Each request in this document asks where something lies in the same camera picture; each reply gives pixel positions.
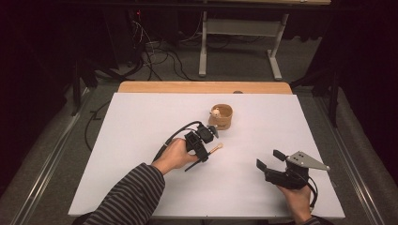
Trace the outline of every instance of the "striped shirt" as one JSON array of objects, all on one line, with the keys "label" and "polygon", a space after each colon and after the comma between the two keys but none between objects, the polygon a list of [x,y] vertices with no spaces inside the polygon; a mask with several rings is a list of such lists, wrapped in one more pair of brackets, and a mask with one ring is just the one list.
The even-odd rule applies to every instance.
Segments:
[{"label": "striped shirt", "polygon": [[163,190],[161,172],[142,163],[111,189],[84,225],[146,224],[158,206]]}]

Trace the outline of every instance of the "human hand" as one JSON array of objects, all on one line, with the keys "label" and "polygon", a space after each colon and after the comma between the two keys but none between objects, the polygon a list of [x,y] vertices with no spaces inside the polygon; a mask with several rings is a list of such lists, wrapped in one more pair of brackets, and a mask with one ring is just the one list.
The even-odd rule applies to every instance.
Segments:
[{"label": "human hand", "polygon": [[163,175],[170,172],[172,169],[179,169],[189,162],[194,162],[198,159],[196,155],[190,155],[187,152],[187,147],[184,139],[173,139],[161,156],[154,162],[152,166],[161,171]]},{"label": "human hand", "polygon": [[296,224],[302,224],[312,217],[310,211],[311,190],[308,186],[302,189],[276,187],[278,187],[286,198],[287,206]]}]

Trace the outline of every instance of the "hand-mounted device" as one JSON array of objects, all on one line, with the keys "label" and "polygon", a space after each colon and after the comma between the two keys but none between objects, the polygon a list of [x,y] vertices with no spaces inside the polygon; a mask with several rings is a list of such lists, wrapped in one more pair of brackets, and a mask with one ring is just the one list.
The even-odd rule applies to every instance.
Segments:
[{"label": "hand-mounted device", "polygon": [[[286,171],[278,172],[269,169],[266,164],[257,159],[256,166],[264,172],[266,181],[289,189],[302,189],[303,187],[308,186],[314,193],[313,202],[310,204],[310,207],[314,208],[318,196],[318,189],[316,187],[316,183],[308,174],[309,168],[329,171],[330,167],[300,151],[292,156],[286,156],[282,152],[274,150],[273,156],[278,158],[280,161],[286,161]],[[315,188],[313,188],[313,186],[308,182],[308,179],[313,181]]]},{"label": "hand-mounted device", "polygon": [[170,144],[170,142],[173,140],[173,138],[180,133],[181,131],[190,129],[188,127],[198,124],[198,127],[196,130],[191,129],[191,131],[187,134],[184,135],[185,141],[186,141],[186,146],[187,146],[187,151],[194,150],[196,156],[199,157],[198,161],[192,164],[192,166],[196,165],[198,162],[202,161],[205,162],[208,160],[208,156],[210,155],[207,150],[205,149],[205,146],[203,143],[210,143],[213,141],[214,137],[219,138],[219,134],[217,132],[217,129],[214,126],[208,126],[205,127],[201,122],[199,121],[194,121],[189,123],[188,125],[182,127],[179,129],[176,133],[174,133],[161,147],[159,150],[158,154],[155,156],[153,159],[154,161],[158,159],[161,154],[164,152],[166,147]]}]

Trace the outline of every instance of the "wrist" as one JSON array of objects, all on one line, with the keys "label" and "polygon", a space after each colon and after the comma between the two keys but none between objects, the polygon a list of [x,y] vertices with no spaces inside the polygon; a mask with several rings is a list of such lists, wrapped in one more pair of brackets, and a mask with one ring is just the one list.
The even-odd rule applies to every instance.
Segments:
[{"label": "wrist", "polygon": [[296,224],[301,225],[305,224],[310,218],[313,216],[310,213],[305,213],[305,214],[300,214],[300,215],[294,215],[294,220]]},{"label": "wrist", "polygon": [[152,162],[151,166],[158,169],[161,172],[161,174],[163,174],[163,175],[166,175],[168,172],[170,172],[173,169],[172,167],[170,167],[167,163],[165,163],[161,159],[158,159],[158,160]]}]

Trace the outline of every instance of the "white table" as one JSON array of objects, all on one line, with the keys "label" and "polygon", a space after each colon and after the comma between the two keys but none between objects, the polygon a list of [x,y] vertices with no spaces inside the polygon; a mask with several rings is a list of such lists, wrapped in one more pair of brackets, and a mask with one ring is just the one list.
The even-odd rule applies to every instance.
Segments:
[{"label": "white table", "polygon": [[[188,172],[166,174],[166,188],[153,217],[288,218],[282,193],[264,180],[255,161],[259,158],[271,169],[284,170],[284,162],[272,156],[273,149],[287,155],[301,150],[321,160],[299,101],[291,94],[116,93],[69,214],[95,210],[129,170],[151,163],[175,131],[195,120],[206,124],[209,110],[218,103],[233,107],[232,126],[206,148],[218,143],[224,148]],[[328,174],[310,170],[310,176],[320,193],[314,214],[343,218]]]}]

